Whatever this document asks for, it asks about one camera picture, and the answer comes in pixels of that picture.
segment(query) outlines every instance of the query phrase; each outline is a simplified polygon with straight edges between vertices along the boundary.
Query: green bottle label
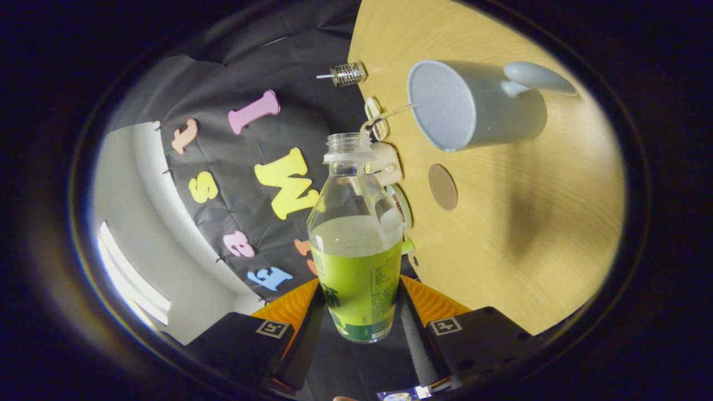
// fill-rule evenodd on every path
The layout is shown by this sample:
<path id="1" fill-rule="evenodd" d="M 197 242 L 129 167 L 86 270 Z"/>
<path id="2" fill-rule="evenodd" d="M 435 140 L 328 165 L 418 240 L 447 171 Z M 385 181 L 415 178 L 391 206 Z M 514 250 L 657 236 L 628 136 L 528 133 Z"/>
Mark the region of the green bottle label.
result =
<path id="1" fill-rule="evenodd" d="M 380 338 L 391 326 L 401 267 L 401 243 L 375 255 L 343 258 L 312 249 L 319 283 L 334 324 L 358 342 Z"/>

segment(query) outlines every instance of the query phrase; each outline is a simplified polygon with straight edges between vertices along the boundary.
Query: letter w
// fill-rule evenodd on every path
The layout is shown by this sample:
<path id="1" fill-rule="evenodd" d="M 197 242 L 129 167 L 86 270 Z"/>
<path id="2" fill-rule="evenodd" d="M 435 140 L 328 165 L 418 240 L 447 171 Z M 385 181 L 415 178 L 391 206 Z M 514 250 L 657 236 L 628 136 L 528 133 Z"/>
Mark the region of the letter w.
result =
<path id="1" fill-rule="evenodd" d="M 319 197 L 319 193 L 312 189 L 299 198 L 312 184 L 312 180 L 290 177 L 293 174 L 307 174 L 307 164 L 298 148 L 292 148 L 287 156 L 270 164 L 255 166 L 255 175 L 262 185 L 281 188 L 272 200 L 272 209 L 280 220 L 287 219 L 288 213 L 314 207 Z"/>

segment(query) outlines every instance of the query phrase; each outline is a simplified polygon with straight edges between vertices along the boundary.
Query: gray mug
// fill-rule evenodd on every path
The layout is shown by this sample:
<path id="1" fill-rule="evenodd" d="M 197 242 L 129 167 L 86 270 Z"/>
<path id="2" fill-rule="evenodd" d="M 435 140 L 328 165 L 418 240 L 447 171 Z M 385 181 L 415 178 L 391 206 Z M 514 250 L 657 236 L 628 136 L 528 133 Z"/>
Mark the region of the gray mug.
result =
<path id="1" fill-rule="evenodd" d="M 455 152 L 535 138 L 547 121 L 539 91 L 575 95 L 542 66 L 513 62 L 504 69 L 467 61 L 422 60 L 407 80 L 416 124 L 435 147 Z"/>

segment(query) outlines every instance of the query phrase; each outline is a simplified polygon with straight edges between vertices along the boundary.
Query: mug rim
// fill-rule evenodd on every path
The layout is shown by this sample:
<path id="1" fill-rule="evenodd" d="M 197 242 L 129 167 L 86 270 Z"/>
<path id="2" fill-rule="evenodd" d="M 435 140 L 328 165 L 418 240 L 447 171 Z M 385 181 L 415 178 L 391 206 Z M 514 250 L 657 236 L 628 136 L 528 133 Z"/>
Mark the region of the mug rim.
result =
<path id="1" fill-rule="evenodd" d="M 431 144 L 434 145 L 435 147 L 437 147 L 438 149 L 441 149 L 442 151 L 449 152 L 449 153 L 461 151 L 461 150 L 465 149 L 468 146 L 468 144 L 473 140 L 473 136 L 475 135 L 475 131 L 476 131 L 476 121 L 478 119 L 478 116 L 477 116 L 478 111 L 476 109 L 476 102 L 473 99 L 473 92 L 471 91 L 471 87 L 468 85 L 466 80 L 453 67 L 449 66 L 448 64 L 444 63 L 443 61 L 432 60 L 432 59 L 420 60 L 420 61 L 417 61 L 411 67 L 411 70 L 409 71 L 409 77 L 406 80 L 406 93 L 407 93 L 407 96 L 409 97 L 409 103 L 414 102 L 413 94 L 411 92 L 411 84 L 413 82 L 414 72 L 416 71 L 416 69 L 418 67 L 423 66 L 424 64 L 431 64 L 434 66 L 439 66 L 439 67 L 445 69 L 446 71 L 448 71 L 449 73 L 453 74 L 468 91 L 468 95 L 469 95 L 468 100 L 469 100 L 471 110 L 473 111 L 473 113 L 472 113 L 471 121 L 469 123 L 469 127 L 468 127 L 469 129 L 467 131 L 468 135 L 466 136 L 466 140 L 457 148 L 447 148 L 445 146 L 442 146 L 440 143 L 437 143 L 431 137 L 431 135 L 428 134 L 427 130 L 424 128 L 424 125 L 422 124 L 421 120 L 419 119 L 418 114 L 416 114 L 416 109 L 418 107 L 411 109 L 411 112 L 414 115 L 414 120 L 416 121 L 416 125 L 419 126 L 419 129 L 421 130 L 423 135 L 429 140 L 429 142 L 431 142 Z"/>

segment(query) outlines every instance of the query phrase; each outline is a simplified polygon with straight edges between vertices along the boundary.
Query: yellow foam letter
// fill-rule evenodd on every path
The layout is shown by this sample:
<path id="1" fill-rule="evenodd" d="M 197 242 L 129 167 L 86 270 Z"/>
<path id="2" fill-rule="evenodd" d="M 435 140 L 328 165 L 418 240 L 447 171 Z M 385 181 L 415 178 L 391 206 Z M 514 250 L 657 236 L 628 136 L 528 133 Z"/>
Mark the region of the yellow foam letter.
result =
<path id="1" fill-rule="evenodd" d="M 198 203 L 205 203 L 208 199 L 218 196 L 218 187 L 215 185 L 215 180 L 207 171 L 198 173 L 198 178 L 191 178 L 188 183 L 188 190 L 193 200 Z"/>
<path id="2" fill-rule="evenodd" d="M 292 148 L 284 158 L 264 166 L 255 166 L 255 175 L 262 185 L 281 188 L 272 200 L 272 209 L 280 220 L 286 219 L 288 213 L 314 207 L 319 198 L 319 193 L 314 189 L 298 198 L 309 188 L 312 180 L 290 177 L 293 174 L 307 174 L 307 164 L 304 163 L 302 152 L 298 148 Z"/>

